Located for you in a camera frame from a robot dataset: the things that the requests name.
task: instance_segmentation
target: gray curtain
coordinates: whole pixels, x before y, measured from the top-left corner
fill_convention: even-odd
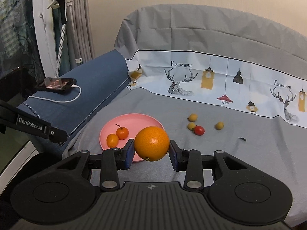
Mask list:
[[[89,19],[88,0],[75,0],[67,7],[67,44],[71,69],[95,58],[92,31]]]

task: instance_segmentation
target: deer antlers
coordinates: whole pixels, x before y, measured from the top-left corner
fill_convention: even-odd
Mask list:
[[[166,73],[166,70],[164,69],[165,71],[165,74],[167,76],[167,78],[170,80],[170,81],[174,81],[174,75],[171,77],[170,76],[170,71],[173,70],[174,68],[171,68],[167,73]],[[190,73],[191,73],[191,77],[187,79],[187,76],[185,75],[185,79],[181,80],[180,82],[190,82],[192,80],[194,80],[197,76],[198,73],[196,73],[195,76],[193,76],[193,73],[191,72],[191,70],[189,69]]]
[[[278,98],[280,102],[284,103],[285,107],[288,106],[288,105],[289,105],[289,102],[293,101],[293,100],[295,99],[295,97],[296,97],[296,94],[295,94],[295,96],[293,97],[293,93],[292,93],[292,91],[289,89],[289,91],[290,91],[290,93],[291,93],[291,98],[289,97],[289,95],[287,95],[288,98],[287,98],[287,99],[285,100],[285,102],[284,102],[284,100],[282,99],[282,97],[279,95],[279,92],[277,92],[277,95],[274,93],[274,90],[275,90],[275,89],[276,89],[276,88],[274,88],[273,91],[272,91],[271,88],[270,88],[271,94],[273,95],[274,98]]]

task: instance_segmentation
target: pendant lamp illustration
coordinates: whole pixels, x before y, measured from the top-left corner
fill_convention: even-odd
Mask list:
[[[209,62],[209,68],[203,71],[203,76],[201,79],[201,88],[206,88],[209,90],[212,90],[213,88],[213,79],[214,79],[214,72],[210,68],[211,66],[211,56],[210,56],[210,62]]]
[[[298,110],[303,113],[305,112],[305,97],[306,97],[306,94],[304,90],[302,89],[298,96]]]
[[[221,100],[223,104],[229,104],[233,103],[231,99],[228,98],[226,95],[226,82],[227,82],[227,74],[228,74],[228,64],[229,64],[229,59],[227,61],[227,71],[226,71],[226,79],[225,79],[225,94],[222,97],[217,98],[218,100]]]
[[[239,70],[238,70],[238,72],[237,72],[237,75],[233,78],[233,82],[238,83],[238,84],[243,84],[243,79],[242,79],[242,77],[241,77],[241,72],[240,72],[241,63],[242,63],[242,62],[240,62],[240,68],[239,68]]]
[[[250,98],[251,98],[251,74],[250,74],[249,94],[250,94]],[[256,113],[258,111],[258,108],[255,106],[255,104],[252,101],[248,102],[246,109],[249,110],[250,112],[253,112],[253,113]]]

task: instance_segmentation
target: white printed banner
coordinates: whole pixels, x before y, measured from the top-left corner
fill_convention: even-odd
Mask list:
[[[307,128],[307,81],[255,63],[191,51],[139,50],[126,60],[142,67],[134,82],[155,94],[222,105]]]

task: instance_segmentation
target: orange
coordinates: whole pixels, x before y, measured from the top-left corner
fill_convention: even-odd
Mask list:
[[[134,148],[140,158],[154,162],[168,152],[169,138],[165,130],[159,127],[146,127],[136,135]]]
[[[110,148],[114,148],[118,145],[119,138],[115,134],[110,134],[106,138],[106,144]]]
[[[116,131],[116,135],[118,136],[119,140],[124,140],[128,137],[129,131],[125,127],[121,127],[120,125],[117,124],[119,128]]]

